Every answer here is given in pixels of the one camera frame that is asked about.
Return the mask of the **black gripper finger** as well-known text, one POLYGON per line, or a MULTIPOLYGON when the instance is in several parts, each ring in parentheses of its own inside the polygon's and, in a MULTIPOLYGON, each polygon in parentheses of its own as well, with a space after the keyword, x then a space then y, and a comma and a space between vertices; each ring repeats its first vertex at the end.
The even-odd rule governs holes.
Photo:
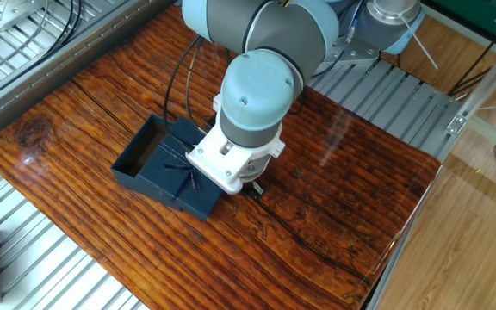
POLYGON ((265 187, 263 187, 258 181, 251 181, 244 184, 242 188, 242 195, 250 197, 254 200, 260 200, 265 193, 265 187))

